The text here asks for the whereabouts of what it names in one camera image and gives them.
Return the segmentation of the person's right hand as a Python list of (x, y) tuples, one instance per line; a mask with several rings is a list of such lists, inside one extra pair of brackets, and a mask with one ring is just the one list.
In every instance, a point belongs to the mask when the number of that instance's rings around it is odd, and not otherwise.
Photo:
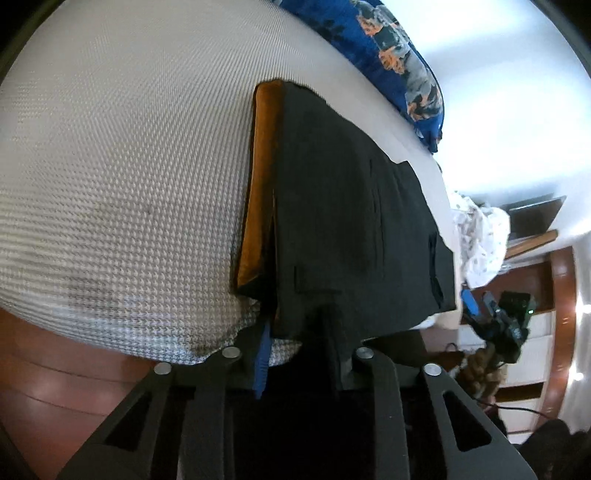
[(457, 380), (472, 398), (487, 400), (499, 390), (504, 373), (496, 357), (495, 347), (490, 343), (467, 357)]

